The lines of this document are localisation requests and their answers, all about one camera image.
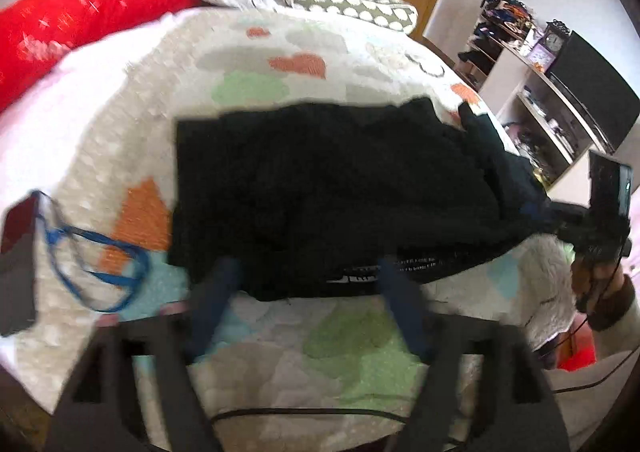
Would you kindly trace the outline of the right forearm beige sleeve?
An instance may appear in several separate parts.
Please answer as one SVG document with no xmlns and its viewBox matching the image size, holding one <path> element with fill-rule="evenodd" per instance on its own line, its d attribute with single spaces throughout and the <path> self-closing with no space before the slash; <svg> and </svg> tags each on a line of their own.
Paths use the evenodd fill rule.
<svg viewBox="0 0 640 452">
<path fill-rule="evenodd" d="M 598 301 L 588 325 L 596 362 L 573 372 L 558 368 L 546 373 L 572 451 L 603 422 L 639 359 L 639 303 L 628 276 L 620 288 Z"/>
</svg>

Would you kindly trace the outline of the right hand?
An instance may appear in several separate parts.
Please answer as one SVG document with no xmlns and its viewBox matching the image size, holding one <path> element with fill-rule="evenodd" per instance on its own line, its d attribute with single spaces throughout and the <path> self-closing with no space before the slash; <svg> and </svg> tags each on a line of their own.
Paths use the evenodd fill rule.
<svg viewBox="0 0 640 452">
<path fill-rule="evenodd" d="M 594 262 L 577 254 L 570 266 L 572 289 L 576 309 L 583 314 L 593 314 L 597 305 L 621 290 L 625 275 L 619 261 Z"/>
</svg>

